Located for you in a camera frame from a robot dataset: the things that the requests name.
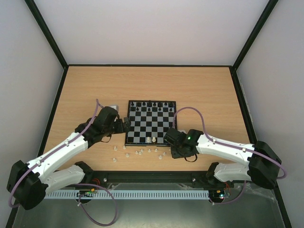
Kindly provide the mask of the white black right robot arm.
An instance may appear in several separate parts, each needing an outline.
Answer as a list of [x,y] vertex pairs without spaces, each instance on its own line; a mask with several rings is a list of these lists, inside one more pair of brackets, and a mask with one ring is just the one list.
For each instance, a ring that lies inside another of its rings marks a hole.
[[251,181],[270,190],[276,185],[282,161],[263,141],[243,144],[212,137],[194,129],[184,133],[175,128],[167,131],[164,140],[170,144],[174,159],[207,154],[231,161],[231,164],[211,164],[207,180],[212,186],[238,180]]

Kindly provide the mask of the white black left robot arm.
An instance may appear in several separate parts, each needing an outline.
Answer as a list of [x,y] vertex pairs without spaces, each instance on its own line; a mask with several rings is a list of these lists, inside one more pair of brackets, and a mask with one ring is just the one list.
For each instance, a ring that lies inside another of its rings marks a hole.
[[117,106],[96,109],[93,117],[81,123],[63,142],[47,153],[24,163],[15,162],[10,171],[7,190],[17,206],[25,210],[36,207],[46,195],[80,183],[90,173],[90,167],[79,162],[58,171],[58,168],[77,154],[84,152],[105,137],[127,133],[130,121],[121,119]]

